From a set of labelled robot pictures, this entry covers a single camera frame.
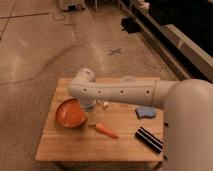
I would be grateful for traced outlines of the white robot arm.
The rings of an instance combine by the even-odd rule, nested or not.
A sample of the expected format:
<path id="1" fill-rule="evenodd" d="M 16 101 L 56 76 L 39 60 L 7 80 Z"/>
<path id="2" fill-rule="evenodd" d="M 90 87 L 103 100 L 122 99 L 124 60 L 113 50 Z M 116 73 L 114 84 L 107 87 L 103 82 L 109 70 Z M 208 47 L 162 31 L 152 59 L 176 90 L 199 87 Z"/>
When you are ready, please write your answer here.
<path id="1" fill-rule="evenodd" d="M 85 108 L 98 99 L 161 109 L 162 171 L 213 171 L 213 83 L 201 79 L 98 83 L 92 70 L 82 68 L 68 92 Z"/>

